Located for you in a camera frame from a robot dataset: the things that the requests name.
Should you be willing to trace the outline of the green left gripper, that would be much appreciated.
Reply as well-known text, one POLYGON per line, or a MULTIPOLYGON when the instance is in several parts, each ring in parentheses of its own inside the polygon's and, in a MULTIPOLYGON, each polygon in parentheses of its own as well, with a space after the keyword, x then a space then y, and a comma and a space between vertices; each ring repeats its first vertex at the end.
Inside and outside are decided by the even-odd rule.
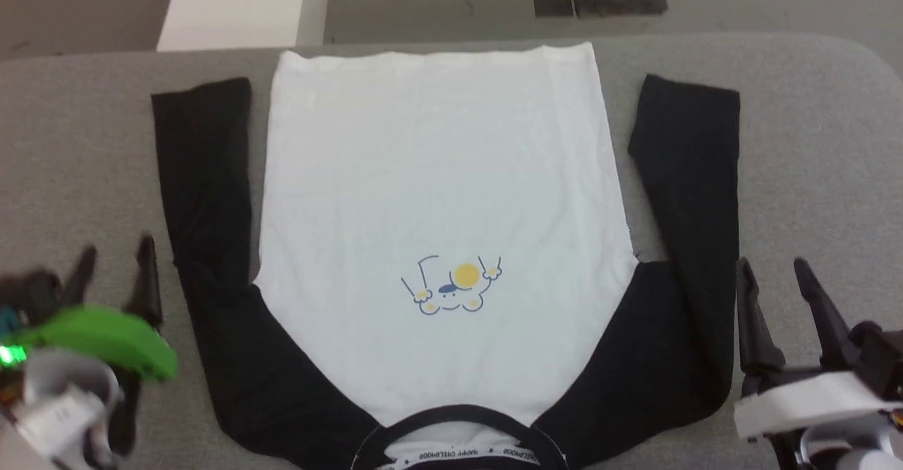
POLYGON ((61 349, 116 365, 141 380, 173 380, 178 357, 158 332, 164 316, 150 235, 141 236, 135 260, 139 270, 123 312, 104 306, 74 307, 84 304, 97 261, 97 249, 84 248, 59 293, 59 303, 71 308, 27 329, 27 361, 35 360, 41 350, 61 349))

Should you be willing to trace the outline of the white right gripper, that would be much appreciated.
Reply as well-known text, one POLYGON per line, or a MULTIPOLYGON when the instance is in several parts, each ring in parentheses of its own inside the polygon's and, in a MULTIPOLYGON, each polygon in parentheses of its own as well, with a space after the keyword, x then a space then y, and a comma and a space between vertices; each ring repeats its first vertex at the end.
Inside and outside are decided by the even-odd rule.
MULTIPOLYGON (((858 349, 849 340, 844 317, 806 259, 794 259, 794 274, 815 322, 822 350, 821 366, 825 370, 851 369, 858 349)), ((742 373, 751 380, 780 373, 786 358, 774 344, 759 306, 757 278, 747 258, 737 263, 736 287, 742 373)), ((845 371, 824 373, 740 399, 734 405, 733 421, 739 438, 754 439, 901 406, 900 400, 881 399, 854 373, 845 371)))

